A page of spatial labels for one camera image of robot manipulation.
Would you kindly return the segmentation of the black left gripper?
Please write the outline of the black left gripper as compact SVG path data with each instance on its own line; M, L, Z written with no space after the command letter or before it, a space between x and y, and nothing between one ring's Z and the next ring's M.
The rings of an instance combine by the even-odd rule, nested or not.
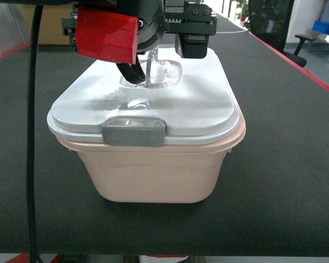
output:
M137 18L138 52L154 48L165 32L175 35L175 51L181 58L203 59L209 37L217 31L217 15L203 1L92 1L75 4L71 17L62 19L63 35L70 36L73 46L81 7Z

